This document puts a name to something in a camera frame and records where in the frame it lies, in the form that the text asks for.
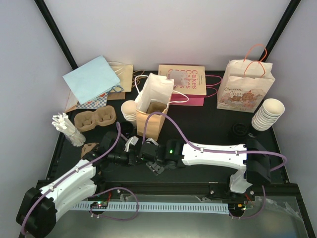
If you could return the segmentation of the kraft bag with white handles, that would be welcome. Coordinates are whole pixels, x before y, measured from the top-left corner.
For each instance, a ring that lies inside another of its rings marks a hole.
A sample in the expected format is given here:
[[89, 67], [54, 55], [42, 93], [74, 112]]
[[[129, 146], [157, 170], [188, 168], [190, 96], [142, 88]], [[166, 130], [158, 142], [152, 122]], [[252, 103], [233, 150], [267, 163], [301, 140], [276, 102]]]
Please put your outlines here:
[[[171, 101], [172, 93], [180, 94], [183, 98]], [[136, 128], [139, 136], [157, 140], [162, 129], [165, 117], [149, 114], [161, 112], [166, 114], [171, 103], [183, 104], [189, 98], [179, 91], [174, 90], [174, 80], [166, 76], [150, 73], [142, 90], [138, 90], [136, 102]]]

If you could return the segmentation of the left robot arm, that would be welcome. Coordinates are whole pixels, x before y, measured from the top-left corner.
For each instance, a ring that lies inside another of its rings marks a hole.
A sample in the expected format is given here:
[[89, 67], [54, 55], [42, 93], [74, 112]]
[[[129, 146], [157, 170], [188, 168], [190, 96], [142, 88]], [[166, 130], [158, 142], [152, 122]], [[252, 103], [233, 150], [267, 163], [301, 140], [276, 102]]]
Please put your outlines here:
[[88, 143], [82, 148], [82, 158], [60, 178], [41, 188], [29, 189], [22, 200], [16, 222], [21, 236], [27, 233], [47, 236], [57, 221], [74, 205], [86, 198], [109, 200], [116, 188], [107, 189], [102, 171], [110, 164], [129, 166], [136, 158], [138, 137], [126, 139], [108, 132], [101, 143]]

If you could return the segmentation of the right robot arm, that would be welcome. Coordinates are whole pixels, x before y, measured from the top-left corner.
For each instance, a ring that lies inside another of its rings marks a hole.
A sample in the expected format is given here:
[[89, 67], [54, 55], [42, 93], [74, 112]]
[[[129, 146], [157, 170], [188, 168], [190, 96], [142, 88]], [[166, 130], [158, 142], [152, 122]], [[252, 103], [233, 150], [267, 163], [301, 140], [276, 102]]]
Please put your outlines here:
[[181, 140], [169, 140], [158, 145], [147, 140], [141, 146], [139, 158], [148, 163], [153, 172], [161, 174], [185, 166], [208, 165], [235, 169], [225, 187], [225, 194], [231, 200], [238, 199], [252, 185], [271, 183], [270, 159], [264, 153], [251, 154], [248, 145], [254, 149], [260, 146], [250, 140], [247, 144], [204, 145]]

